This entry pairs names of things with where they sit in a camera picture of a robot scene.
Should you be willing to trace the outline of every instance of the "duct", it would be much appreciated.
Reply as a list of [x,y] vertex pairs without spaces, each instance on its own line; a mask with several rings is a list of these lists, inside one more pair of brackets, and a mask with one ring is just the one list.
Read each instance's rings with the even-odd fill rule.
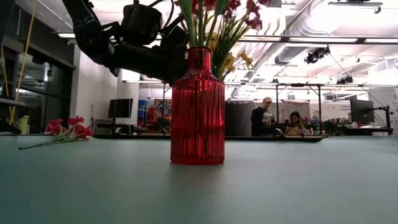
[[[285,30],[284,35],[291,36],[325,36],[330,35],[340,26],[339,21],[335,21],[333,17],[334,14],[330,12],[331,7],[328,6],[327,0],[314,0],[308,7],[303,11],[303,13],[298,16],[296,21],[292,23],[290,27]],[[254,67],[255,71],[264,71],[268,75],[275,75],[280,72],[284,65],[289,64],[293,58],[300,55],[307,47],[294,47],[286,46],[285,44],[273,44],[265,57],[257,63]],[[264,64],[275,63],[280,65],[278,70],[271,69]]]

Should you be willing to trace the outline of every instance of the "table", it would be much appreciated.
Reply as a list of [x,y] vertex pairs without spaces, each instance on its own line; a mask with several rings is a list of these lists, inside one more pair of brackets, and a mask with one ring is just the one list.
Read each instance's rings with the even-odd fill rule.
[[398,223],[398,138],[226,141],[220,166],[170,163],[169,140],[18,150],[0,137],[0,223]]

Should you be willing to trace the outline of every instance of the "person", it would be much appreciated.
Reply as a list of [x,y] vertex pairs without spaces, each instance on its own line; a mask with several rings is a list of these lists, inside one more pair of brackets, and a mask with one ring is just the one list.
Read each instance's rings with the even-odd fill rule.
[[300,123],[300,113],[293,111],[290,114],[290,127],[286,128],[286,134],[288,135],[299,135],[304,133],[304,126]]
[[252,110],[250,117],[252,136],[262,136],[266,134],[264,128],[270,126],[274,122],[274,115],[272,115],[269,109],[271,103],[271,98],[265,97],[262,101],[262,105]]

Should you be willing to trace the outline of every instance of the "computer monitor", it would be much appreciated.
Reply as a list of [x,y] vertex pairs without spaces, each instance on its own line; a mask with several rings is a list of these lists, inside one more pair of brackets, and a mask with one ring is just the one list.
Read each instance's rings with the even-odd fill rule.
[[351,119],[352,122],[360,123],[373,123],[374,122],[374,112],[373,102],[367,100],[354,100],[350,99],[351,104]]
[[131,108],[132,108],[132,99],[111,100],[111,103],[109,105],[108,117],[113,118],[114,112],[116,112],[114,116],[115,118],[130,118]]

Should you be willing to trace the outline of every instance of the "ceiling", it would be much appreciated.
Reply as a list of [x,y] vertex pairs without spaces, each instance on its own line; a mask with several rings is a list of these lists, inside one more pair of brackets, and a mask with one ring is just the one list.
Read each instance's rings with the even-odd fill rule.
[[[123,7],[132,3],[130,0],[91,0],[91,2],[102,24],[121,22]],[[141,4],[152,2],[153,0],[140,1]],[[374,13],[374,7],[328,5],[329,2],[337,2],[337,0],[282,0],[282,2],[282,8],[262,7],[263,30],[259,32],[253,30],[249,34],[398,36],[397,0],[377,0],[383,3],[381,12],[378,14]],[[17,3],[26,11],[32,10],[32,0],[17,0]],[[163,13],[165,21],[170,14],[170,1],[161,2],[155,7]],[[173,18],[177,17],[178,11],[179,8],[176,7]],[[39,0],[37,17],[57,32],[72,32],[72,22],[61,0]],[[306,24],[305,27],[310,27],[311,30],[303,30],[302,24]],[[278,78],[280,83],[329,82],[334,84],[340,77],[350,74],[358,83],[369,83],[367,79],[369,71],[374,70],[378,63],[383,63],[389,58],[398,58],[396,45],[330,45],[331,55],[315,64],[307,65],[303,59],[309,50],[314,49],[314,46],[307,46],[302,48],[299,54],[294,55],[295,57],[288,62],[287,66],[280,66],[276,65],[274,60],[278,55],[275,52],[280,53],[278,47],[284,46],[270,43],[237,43],[232,53],[237,54],[246,50],[254,59],[254,73],[250,75],[250,71],[237,70],[229,74],[226,81],[246,82],[248,80],[269,83],[273,78]]]

